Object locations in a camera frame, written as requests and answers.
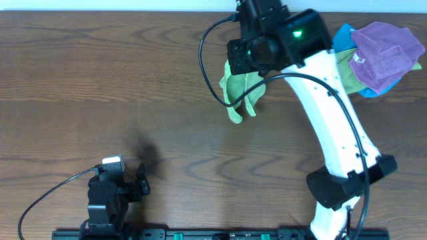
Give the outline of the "light green microfiber cloth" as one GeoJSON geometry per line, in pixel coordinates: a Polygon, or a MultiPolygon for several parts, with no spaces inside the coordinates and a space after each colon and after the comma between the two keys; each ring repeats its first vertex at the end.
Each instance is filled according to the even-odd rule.
{"type": "MultiPolygon", "coordinates": [[[[229,61],[226,61],[224,65],[224,76],[219,82],[219,85],[224,93],[224,101],[228,104],[233,103],[250,87],[254,86],[256,83],[259,83],[262,80],[263,78],[260,77],[257,72],[232,75],[229,61]]],[[[235,124],[242,122],[243,117],[237,112],[237,108],[241,105],[244,106],[249,116],[255,117],[256,112],[254,106],[265,94],[265,92],[266,85],[261,85],[246,95],[243,101],[239,101],[233,107],[228,107],[227,112],[230,120],[235,124]]]]}

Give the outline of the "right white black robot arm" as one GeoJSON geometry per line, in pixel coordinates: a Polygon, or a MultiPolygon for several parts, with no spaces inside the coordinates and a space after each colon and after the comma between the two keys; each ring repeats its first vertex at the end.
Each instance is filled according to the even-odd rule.
{"type": "Polygon", "coordinates": [[[350,226],[358,202],[369,204],[371,184],[397,168],[369,140],[344,91],[332,40],[319,13],[291,14],[279,1],[239,1],[241,36],[228,43],[234,75],[275,72],[294,90],[324,154],[306,182],[316,199],[308,239],[387,239],[383,230],[350,226]]]}

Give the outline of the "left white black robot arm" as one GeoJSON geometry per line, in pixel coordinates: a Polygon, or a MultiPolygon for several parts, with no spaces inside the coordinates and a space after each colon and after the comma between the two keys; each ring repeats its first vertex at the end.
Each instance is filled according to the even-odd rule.
{"type": "Polygon", "coordinates": [[[123,163],[104,163],[95,167],[87,192],[89,218],[79,230],[79,239],[137,239],[136,229],[125,222],[129,204],[150,194],[150,186],[142,163],[136,179],[126,181],[123,163]]]}

